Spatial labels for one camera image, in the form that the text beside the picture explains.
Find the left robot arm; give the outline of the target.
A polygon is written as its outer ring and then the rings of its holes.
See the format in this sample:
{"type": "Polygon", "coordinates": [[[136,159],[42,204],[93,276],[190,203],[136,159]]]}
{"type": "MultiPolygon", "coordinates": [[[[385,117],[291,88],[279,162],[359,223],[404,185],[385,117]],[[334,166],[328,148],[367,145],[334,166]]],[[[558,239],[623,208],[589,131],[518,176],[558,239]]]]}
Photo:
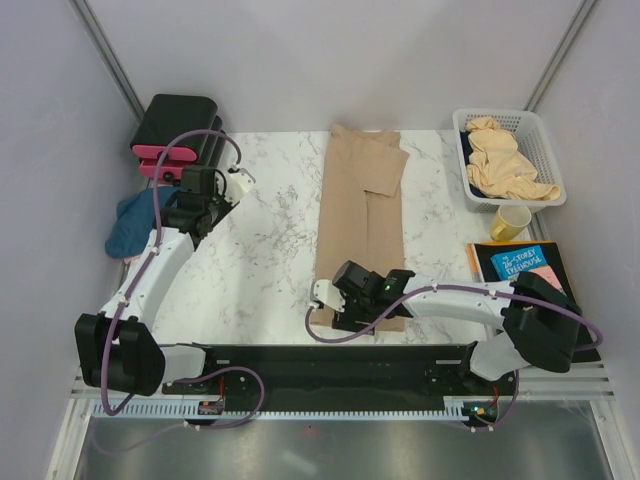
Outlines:
{"type": "Polygon", "coordinates": [[[75,324],[86,385],[141,396],[183,378],[198,393],[216,388],[220,371],[203,348],[159,344],[152,327],[182,266],[254,185],[246,169],[187,168],[179,189],[159,203],[160,217],[124,283],[98,313],[75,324]]]}

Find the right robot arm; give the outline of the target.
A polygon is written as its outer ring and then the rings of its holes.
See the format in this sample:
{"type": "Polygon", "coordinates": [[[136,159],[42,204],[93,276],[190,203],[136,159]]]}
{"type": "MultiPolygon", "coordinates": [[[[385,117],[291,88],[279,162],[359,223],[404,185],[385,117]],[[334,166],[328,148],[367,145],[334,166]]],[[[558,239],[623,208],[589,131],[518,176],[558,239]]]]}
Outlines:
{"type": "Polygon", "coordinates": [[[473,394],[529,366],[566,373],[577,348],[579,307],[532,272],[498,282],[441,282],[412,270],[381,276],[348,261],[329,292],[339,319],[371,325],[380,318],[435,316],[493,328],[492,338],[470,346],[457,371],[460,386],[473,394]]]}

